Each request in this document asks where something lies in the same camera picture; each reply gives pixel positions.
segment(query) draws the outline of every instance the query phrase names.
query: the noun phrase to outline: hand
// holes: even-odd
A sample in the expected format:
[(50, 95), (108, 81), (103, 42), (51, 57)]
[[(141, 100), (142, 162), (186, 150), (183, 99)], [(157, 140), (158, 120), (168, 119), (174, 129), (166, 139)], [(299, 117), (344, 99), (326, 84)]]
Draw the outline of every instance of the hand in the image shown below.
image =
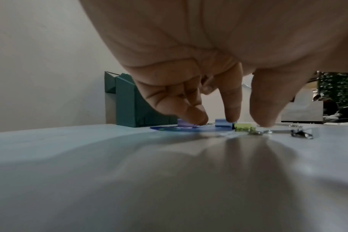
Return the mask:
[(271, 126), (348, 37), (348, 0), (81, 0), (142, 96), (202, 125), (202, 75), (214, 76), (226, 119), (240, 115), (242, 66), (256, 69), (250, 113)]

